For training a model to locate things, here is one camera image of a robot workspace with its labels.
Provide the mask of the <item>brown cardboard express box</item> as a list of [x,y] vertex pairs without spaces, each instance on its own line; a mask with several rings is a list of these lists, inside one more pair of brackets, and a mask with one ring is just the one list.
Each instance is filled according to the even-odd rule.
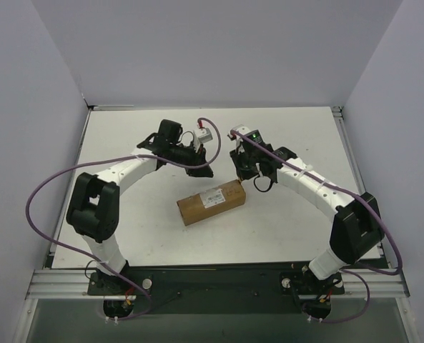
[[246,192],[239,180],[233,180],[177,201],[179,213],[187,227],[242,206]]

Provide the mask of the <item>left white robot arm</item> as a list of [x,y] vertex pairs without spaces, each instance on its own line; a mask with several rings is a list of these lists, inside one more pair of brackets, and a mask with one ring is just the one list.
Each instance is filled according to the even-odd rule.
[[217,127],[205,127],[199,118],[188,145],[182,143],[184,130],[178,122],[163,119],[156,132],[136,145],[125,159],[96,174],[81,173],[74,184],[66,222],[88,244],[104,286],[114,294],[129,287],[129,266],[123,257],[115,231],[119,224],[120,197],[141,178],[166,164],[183,168],[189,177],[212,178],[205,144],[220,140]]

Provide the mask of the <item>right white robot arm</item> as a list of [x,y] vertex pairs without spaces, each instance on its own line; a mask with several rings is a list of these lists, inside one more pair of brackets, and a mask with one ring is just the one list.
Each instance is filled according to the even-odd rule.
[[316,279],[326,280],[356,263],[385,237],[375,219],[378,205],[371,194],[355,198],[314,171],[293,151],[284,146],[273,149],[264,143],[258,130],[239,126],[228,137],[236,142],[230,157],[240,180],[267,177],[271,185],[293,190],[332,222],[326,250],[307,267]]

